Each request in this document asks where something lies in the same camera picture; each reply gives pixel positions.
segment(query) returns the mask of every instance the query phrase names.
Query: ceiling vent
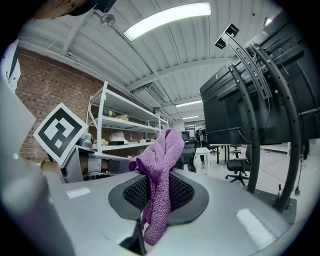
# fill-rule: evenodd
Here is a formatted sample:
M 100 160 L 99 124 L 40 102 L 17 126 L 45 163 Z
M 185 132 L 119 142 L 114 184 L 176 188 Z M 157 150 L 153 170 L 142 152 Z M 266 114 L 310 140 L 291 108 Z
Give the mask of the ceiling vent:
M 162 94 L 160 93 L 160 91 L 158 91 L 158 89 L 154 86 L 153 83 L 150 83 L 150 85 L 148 86 L 148 89 L 150 90 L 151 94 L 152 94 L 158 101 L 160 101 L 161 104 L 166 103 L 165 98 L 162 96 Z

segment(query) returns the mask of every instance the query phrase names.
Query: purple cloth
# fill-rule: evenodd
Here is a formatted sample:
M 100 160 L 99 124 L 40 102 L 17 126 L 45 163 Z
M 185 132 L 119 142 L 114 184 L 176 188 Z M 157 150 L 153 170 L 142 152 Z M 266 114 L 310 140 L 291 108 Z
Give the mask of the purple cloth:
M 167 229 L 171 210 L 169 197 L 169 171 L 178 161 L 185 143 L 182 133 L 175 129 L 164 130 L 154 143 L 129 162 L 129 170 L 140 170 L 150 181 L 150 200 L 142 214 L 142 227 L 149 223 L 144 241 L 154 246 Z

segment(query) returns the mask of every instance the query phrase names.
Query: black mesh grille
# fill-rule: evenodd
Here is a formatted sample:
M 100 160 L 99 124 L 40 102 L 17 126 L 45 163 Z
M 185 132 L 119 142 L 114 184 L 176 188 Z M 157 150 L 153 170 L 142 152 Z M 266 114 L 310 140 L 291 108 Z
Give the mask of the black mesh grille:
M 171 202 L 171 212 L 189 203 L 194 197 L 195 190 L 192 186 L 169 174 L 169 197 Z M 143 210 L 150 198 L 150 184 L 147 176 L 134 184 L 128 186 L 123 191 L 123 197 L 131 205 Z

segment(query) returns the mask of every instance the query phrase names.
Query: cardboard box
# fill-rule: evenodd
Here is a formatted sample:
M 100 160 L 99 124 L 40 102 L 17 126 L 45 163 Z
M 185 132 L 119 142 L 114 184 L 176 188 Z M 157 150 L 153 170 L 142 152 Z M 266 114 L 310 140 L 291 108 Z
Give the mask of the cardboard box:
M 121 114 L 121 115 L 116 115 L 115 118 L 124 120 L 124 121 L 129 121 L 128 115 L 127 114 Z

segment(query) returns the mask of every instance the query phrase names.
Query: red floor line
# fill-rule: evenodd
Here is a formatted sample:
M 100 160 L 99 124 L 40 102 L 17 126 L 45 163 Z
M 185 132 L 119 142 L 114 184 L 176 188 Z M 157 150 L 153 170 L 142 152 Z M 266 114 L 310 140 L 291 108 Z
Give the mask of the red floor line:
M 274 177 L 274 178 L 278 179 L 279 181 L 282 181 L 283 183 L 286 183 L 286 182 L 285 182 L 285 181 L 283 181 L 282 179 L 280 179 L 280 178 L 278 178 L 278 177 L 276 177 L 276 176 L 272 175 L 271 173 L 269 173 L 269 172 L 265 171 L 264 169 L 260 168 L 260 170 L 261 170 L 261 171 L 263 171 L 263 172 L 265 172 L 266 174 L 269 174 L 269 175 L 271 175 L 272 177 Z

